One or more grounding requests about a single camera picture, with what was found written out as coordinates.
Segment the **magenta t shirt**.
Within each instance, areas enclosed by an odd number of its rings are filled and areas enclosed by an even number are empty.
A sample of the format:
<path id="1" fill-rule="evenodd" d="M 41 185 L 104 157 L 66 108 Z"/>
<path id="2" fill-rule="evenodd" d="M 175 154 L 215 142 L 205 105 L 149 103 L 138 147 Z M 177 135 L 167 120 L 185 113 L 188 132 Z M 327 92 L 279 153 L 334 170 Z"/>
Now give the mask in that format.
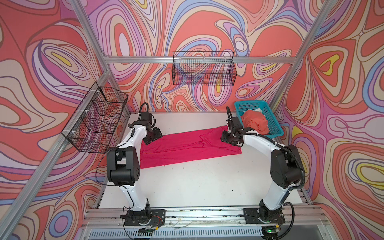
<path id="1" fill-rule="evenodd" d="M 162 138 L 145 145 L 141 145 L 141 168 L 154 168 L 240 155 L 240 147 L 232 146 L 221 141 L 222 133 L 228 127 L 222 126 L 212 129 L 191 131 L 165 135 Z"/>

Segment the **teal plastic basket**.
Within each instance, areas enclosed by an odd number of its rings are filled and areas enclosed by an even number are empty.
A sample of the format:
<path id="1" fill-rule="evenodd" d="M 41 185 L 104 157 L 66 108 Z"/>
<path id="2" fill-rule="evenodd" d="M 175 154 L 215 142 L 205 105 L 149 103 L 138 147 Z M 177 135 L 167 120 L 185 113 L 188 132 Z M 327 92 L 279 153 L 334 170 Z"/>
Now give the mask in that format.
<path id="1" fill-rule="evenodd" d="M 282 137 L 284 135 L 282 127 L 280 126 L 278 120 L 276 119 L 273 111 L 271 110 L 267 102 L 258 100 L 238 101 L 234 103 L 234 106 L 236 109 L 237 116 L 239 117 L 241 123 L 243 123 L 241 120 L 241 116 L 243 116 L 246 111 L 260 109 L 261 113 L 265 116 L 266 120 L 268 121 L 268 127 L 270 132 L 267 136 L 273 139 L 276 137 Z"/>

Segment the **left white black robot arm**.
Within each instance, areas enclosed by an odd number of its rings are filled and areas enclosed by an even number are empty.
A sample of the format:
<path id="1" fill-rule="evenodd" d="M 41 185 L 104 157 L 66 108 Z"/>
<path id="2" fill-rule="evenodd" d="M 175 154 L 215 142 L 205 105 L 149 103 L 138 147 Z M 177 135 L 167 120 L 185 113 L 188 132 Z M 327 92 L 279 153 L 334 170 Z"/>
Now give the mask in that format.
<path id="1" fill-rule="evenodd" d="M 108 181 L 118 187 L 129 201 L 122 215 L 126 226 L 145 226 L 155 222 L 148 198 L 135 185 L 141 174 L 139 147 L 142 143 L 148 145 L 163 136 L 155 125 L 156 120 L 151 113 L 139 113 L 138 119 L 129 124 L 128 135 L 107 153 Z"/>

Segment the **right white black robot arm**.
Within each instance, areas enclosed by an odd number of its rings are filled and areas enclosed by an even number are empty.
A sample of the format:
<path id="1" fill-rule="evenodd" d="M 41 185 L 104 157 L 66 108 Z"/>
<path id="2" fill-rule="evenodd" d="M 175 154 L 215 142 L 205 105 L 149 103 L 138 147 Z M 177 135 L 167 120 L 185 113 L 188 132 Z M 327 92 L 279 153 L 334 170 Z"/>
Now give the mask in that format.
<path id="1" fill-rule="evenodd" d="M 257 210 L 251 212 L 250 209 L 244 209 L 244 218 L 248 222 L 284 223 L 282 208 L 286 199 L 293 190 L 301 189 L 305 183 L 305 170 L 298 148 L 279 144 L 252 128 L 244 128 L 232 113 L 228 113 L 227 124 L 229 129 L 223 131 L 222 142 L 235 147 L 250 146 L 270 159 L 272 183 L 269 191 Z"/>

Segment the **coral orange t shirt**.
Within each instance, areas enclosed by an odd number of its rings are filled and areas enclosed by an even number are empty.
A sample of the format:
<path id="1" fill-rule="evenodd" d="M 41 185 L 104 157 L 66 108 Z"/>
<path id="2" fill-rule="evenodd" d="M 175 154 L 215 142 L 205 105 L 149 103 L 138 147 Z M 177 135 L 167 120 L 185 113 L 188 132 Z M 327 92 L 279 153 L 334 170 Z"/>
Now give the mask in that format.
<path id="1" fill-rule="evenodd" d="M 270 132 L 268 120 L 261 112 L 247 110 L 241 120 L 245 128 L 252 128 L 259 134 L 268 135 Z"/>

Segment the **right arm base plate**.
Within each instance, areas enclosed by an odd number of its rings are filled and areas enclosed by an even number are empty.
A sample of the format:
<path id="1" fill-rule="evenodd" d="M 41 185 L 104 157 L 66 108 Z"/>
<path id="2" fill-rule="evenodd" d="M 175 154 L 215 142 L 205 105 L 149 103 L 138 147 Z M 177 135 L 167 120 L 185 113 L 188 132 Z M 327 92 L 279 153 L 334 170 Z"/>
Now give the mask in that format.
<path id="1" fill-rule="evenodd" d="M 246 224 L 278 224 L 286 222 L 282 208 L 270 211 L 267 208 L 244 208 L 239 215 L 245 218 Z"/>

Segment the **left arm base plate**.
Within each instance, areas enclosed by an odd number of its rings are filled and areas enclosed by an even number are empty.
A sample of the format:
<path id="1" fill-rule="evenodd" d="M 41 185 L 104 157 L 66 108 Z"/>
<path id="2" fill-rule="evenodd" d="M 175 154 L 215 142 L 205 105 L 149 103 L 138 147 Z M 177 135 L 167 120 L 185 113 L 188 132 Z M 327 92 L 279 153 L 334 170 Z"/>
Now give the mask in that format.
<path id="1" fill-rule="evenodd" d="M 164 225 L 166 210 L 127 210 L 123 215 L 124 226 L 152 226 L 160 227 Z"/>

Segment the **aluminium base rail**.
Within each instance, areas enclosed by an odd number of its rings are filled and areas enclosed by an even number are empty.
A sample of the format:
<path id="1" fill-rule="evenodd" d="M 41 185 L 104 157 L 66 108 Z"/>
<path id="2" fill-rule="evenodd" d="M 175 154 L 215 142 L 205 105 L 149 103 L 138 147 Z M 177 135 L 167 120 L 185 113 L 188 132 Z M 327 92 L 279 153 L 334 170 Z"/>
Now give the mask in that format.
<path id="1" fill-rule="evenodd" d="M 143 226 L 124 226 L 123 209 L 94 209 L 86 213 L 77 240 L 261 240 L 277 234 L 283 240 L 335 240 L 331 223 L 321 207 L 286 206 L 286 222 L 246 224 L 244 206 L 167 208 L 164 225 L 151 233 Z"/>

